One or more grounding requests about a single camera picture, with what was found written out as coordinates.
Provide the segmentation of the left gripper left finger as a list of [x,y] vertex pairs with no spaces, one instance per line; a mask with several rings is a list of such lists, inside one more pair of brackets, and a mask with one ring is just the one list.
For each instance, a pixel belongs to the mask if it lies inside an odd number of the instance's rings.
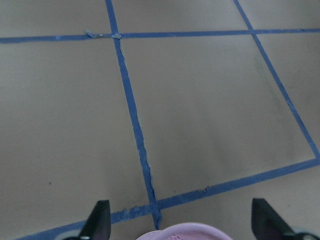
[[99,200],[77,236],[66,240],[108,240],[111,236],[111,210],[109,200]]

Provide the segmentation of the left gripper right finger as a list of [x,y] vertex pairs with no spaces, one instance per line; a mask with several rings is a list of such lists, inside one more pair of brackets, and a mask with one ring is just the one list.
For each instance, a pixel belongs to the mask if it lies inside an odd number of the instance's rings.
[[306,230],[295,230],[264,198],[253,198],[251,230],[257,240],[318,240],[320,237]]

